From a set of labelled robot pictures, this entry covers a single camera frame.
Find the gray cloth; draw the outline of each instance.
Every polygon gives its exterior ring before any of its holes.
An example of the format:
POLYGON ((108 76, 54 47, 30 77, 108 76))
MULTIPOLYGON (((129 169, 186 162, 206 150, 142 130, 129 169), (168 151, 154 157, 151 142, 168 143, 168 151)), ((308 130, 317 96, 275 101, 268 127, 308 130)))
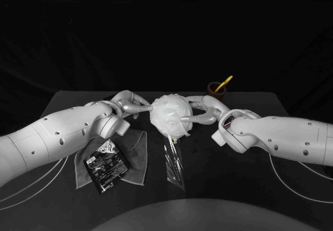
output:
MULTIPOLYGON (((75 165, 75 179, 76 179, 76 189, 90 183, 92 179, 89 177, 87 171, 85 169, 83 160, 95 152, 108 139, 100 137, 93 138, 86 147, 80 149, 73 158, 75 165)), ((147 170, 147 132, 128 129, 124 136, 116 133, 111 136, 111 141, 115 144, 119 152, 125 156, 129 163, 128 173, 121 178, 122 181, 144 185, 144 176, 147 170)))

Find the white cable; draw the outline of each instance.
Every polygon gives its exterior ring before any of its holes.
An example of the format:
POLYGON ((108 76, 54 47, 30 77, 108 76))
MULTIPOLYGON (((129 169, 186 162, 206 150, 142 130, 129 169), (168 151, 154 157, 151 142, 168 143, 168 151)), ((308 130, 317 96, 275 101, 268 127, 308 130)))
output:
POLYGON ((51 181, 53 181, 54 178, 57 177, 57 175, 59 175, 59 173, 60 173, 60 171, 62 171, 62 168, 63 168, 63 166, 64 166, 64 164, 66 164, 66 161, 67 161, 67 157, 66 157, 66 160, 64 160, 64 162, 63 162, 63 165, 62 165, 62 167, 60 167, 60 170, 59 170, 56 176, 53 177, 53 179, 50 180, 50 182, 46 184, 46 186, 44 186, 30 197, 27 197, 23 201, 20 201, 18 203, 15 203, 15 204, 11 205, 11 206, 7 206, 7 207, 4 207, 4 208, 0 208, 0 210, 4 210, 4 209, 7 209, 7 208, 10 208, 10 207, 18 205, 20 203, 23 203, 24 201, 27 201, 31 197, 34 197, 34 196, 43 191, 43 189, 49 186, 49 184, 51 183, 51 181))
MULTIPOLYGON (((272 169, 273 169, 273 172, 275 172, 275 175, 276 175, 276 178, 279 179, 279 181, 282 182, 282 180, 281 180, 281 178, 279 178, 279 176, 278 176, 278 173, 276 173, 276 171, 275 171, 275 168, 273 168, 273 164, 272 164, 272 169)), ((289 188, 289 186, 282 182, 282 184, 284 184, 284 186, 289 189, 289 191, 291 192, 294 192, 298 196, 301 196, 302 198, 305 198, 305 199, 308 199, 308 200, 311 200, 311 201, 317 201, 317 202, 321 202, 321 203, 327 203, 327 204, 333 204, 333 201, 318 201, 318 200, 315 200, 315 199, 311 199, 311 198, 308 198, 308 197, 305 197, 305 196, 302 196, 301 194, 298 194, 291 188, 289 188)))
POLYGON ((324 177, 328 180, 333 180, 333 178, 324 176, 322 174, 320 174, 318 172, 315 172, 308 166, 305 166, 301 162, 298 162, 309 171, 312 171, 317 175, 320 175, 321 177, 324 177))
POLYGON ((28 184, 18 192, 15 192, 13 195, 10 195, 10 196, 7 196, 5 198, 2 198, 1 200, 0 200, 0 202, 2 202, 2 201, 5 201, 8 198, 11 198, 14 195, 17 195, 18 193, 21 193, 25 189, 28 189, 47 175, 49 175, 49 173, 51 172, 51 170, 54 169, 54 167, 59 165, 59 163, 60 163, 60 161, 62 161, 63 159, 60 159, 59 161, 57 161, 57 163, 56 163, 56 165, 53 166, 53 168, 49 170, 49 172, 46 172, 44 173, 44 175, 31 183, 31 184, 28 184))

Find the table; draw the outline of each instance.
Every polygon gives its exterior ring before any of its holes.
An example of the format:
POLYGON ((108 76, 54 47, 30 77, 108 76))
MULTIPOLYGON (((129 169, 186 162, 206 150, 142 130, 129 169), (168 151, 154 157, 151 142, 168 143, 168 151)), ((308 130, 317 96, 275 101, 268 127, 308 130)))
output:
MULTIPOLYGON (((102 100, 116 92, 59 91, 44 109, 43 116, 102 100)), ((135 92, 148 102, 167 94, 203 95, 203 92, 135 92)), ((288 116, 275 94, 269 92, 227 92, 223 99, 230 109, 247 109, 260 117, 288 116)), ((210 138, 217 124, 194 124, 181 138, 186 195, 170 191, 162 136, 148 121, 148 112, 138 119, 125 119, 131 127, 148 134, 148 168, 145 185, 124 181, 105 195, 99 195, 93 184, 75 190, 73 155, 47 188, 28 201, 0 211, 1 229, 8 230, 77 230, 89 231, 124 212, 157 202, 186 198, 217 198, 266 208, 299 220, 321 230, 330 230, 333 205, 311 202, 298 197, 281 184, 273 174, 266 152, 252 147, 236 153, 227 145, 219 147, 210 138)), ((273 157, 275 168, 285 183, 301 194, 320 200, 333 200, 333 185, 311 173, 297 162, 273 157)), ((33 169, 7 183, 0 191, 1 198, 21 189, 51 168, 54 163, 33 169)), ((320 166, 309 165, 322 173, 320 166)), ((57 170, 17 197, 1 203, 14 204, 30 196, 50 181, 57 170)))

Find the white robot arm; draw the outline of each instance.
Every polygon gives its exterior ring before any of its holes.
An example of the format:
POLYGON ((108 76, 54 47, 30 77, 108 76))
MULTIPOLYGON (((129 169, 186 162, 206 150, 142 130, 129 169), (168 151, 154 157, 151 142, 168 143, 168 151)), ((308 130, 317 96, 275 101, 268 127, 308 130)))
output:
POLYGON ((77 152, 92 138, 125 134, 129 123, 124 113, 149 111, 152 107, 128 90, 115 98, 54 112, 0 137, 0 187, 33 168, 77 152))
POLYGON ((271 155, 304 163, 333 166, 333 125, 294 117, 268 116, 260 118, 247 110, 229 110, 210 96, 187 97, 193 108, 206 113, 186 116, 181 122, 211 124, 219 122, 219 130, 211 139, 223 146, 227 144, 237 153, 252 146, 262 148, 271 155))

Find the brown cup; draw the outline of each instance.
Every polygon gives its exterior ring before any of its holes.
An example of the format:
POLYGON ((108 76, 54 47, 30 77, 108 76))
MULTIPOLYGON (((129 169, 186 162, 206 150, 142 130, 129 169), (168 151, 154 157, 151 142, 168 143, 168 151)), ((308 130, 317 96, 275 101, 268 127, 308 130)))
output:
POLYGON ((214 93, 214 90, 219 87, 219 85, 220 85, 219 82, 210 82, 207 84, 207 87, 206 87, 206 94, 204 95, 210 95, 213 98, 216 98, 219 101, 222 101, 223 95, 224 95, 224 92, 226 92, 226 87, 224 86, 220 87, 220 89, 214 93))

